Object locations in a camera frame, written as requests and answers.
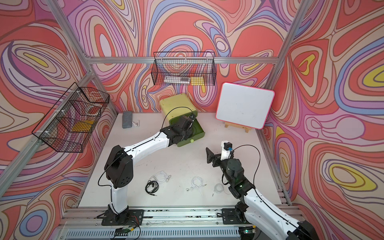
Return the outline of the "green yellow drawer cabinet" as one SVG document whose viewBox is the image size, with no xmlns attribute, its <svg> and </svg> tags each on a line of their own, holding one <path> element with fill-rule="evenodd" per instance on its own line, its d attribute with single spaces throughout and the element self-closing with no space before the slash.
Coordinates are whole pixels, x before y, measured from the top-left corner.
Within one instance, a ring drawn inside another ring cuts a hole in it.
<svg viewBox="0 0 384 240">
<path fill-rule="evenodd" d="M 160 108 L 165 116 L 165 122 L 169 126 L 176 126 L 182 116 L 195 116 L 195 121 L 192 125 L 192 134 L 177 143 L 178 147 L 183 147 L 191 144 L 205 136 L 205 132 L 197 120 L 198 110 L 191 102 L 187 94 L 178 94 L 160 100 Z"/>
</svg>

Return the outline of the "black earphones front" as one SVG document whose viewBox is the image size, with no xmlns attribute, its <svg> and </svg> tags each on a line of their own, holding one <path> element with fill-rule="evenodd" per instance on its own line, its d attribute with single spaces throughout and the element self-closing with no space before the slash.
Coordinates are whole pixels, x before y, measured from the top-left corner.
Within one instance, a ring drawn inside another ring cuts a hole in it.
<svg viewBox="0 0 384 240">
<path fill-rule="evenodd" d="M 145 186 L 145 191 L 148 195 L 156 196 L 159 190 L 159 183 L 156 180 L 149 180 Z"/>
</svg>

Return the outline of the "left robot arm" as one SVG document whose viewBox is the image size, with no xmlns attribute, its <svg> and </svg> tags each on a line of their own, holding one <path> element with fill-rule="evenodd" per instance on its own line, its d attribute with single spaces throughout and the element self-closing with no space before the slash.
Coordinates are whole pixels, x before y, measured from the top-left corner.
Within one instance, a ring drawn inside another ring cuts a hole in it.
<svg viewBox="0 0 384 240">
<path fill-rule="evenodd" d="M 108 209 L 98 218 L 103 226 L 126 225 L 135 215 L 129 210 L 127 194 L 128 184 L 134 178 L 134 166 L 145 157 L 189 139 L 196 115 L 181 116 L 175 124 L 164 127 L 154 136 L 137 144 L 112 148 L 104 167 L 104 174 L 109 181 L 111 202 Z"/>
</svg>

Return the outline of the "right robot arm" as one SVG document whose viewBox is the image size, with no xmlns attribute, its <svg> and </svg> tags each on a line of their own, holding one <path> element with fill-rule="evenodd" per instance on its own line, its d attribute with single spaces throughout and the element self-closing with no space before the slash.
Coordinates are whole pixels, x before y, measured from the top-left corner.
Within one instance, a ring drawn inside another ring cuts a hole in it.
<svg viewBox="0 0 384 240">
<path fill-rule="evenodd" d="M 222 147 L 220 154 L 206 148 L 207 163 L 219 167 L 227 180 L 230 193 L 238 199 L 235 217 L 260 229 L 271 240 L 318 240 L 311 223 L 300 222 L 267 200 L 244 175 L 240 160 L 234 158 L 232 144 Z"/>
</svg>

